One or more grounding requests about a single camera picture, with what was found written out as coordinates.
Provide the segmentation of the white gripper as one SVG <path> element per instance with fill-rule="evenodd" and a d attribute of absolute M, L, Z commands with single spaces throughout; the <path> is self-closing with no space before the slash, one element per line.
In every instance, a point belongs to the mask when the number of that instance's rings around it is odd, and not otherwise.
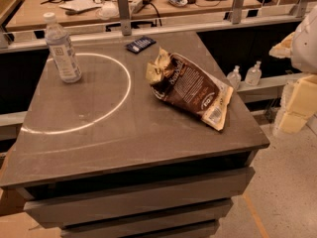
<path fill-rule="evenodd" d="M 295 32 L 273 46 L 268 54 L 278 59 L 291 57 L 293 67 L 302 72 L 317 73 L 317 6 L 297 26 Z M 275 134 L 298 133 L 316 113 L 317 75 L 307 74 L 284 86 L 273 131 Z"/>

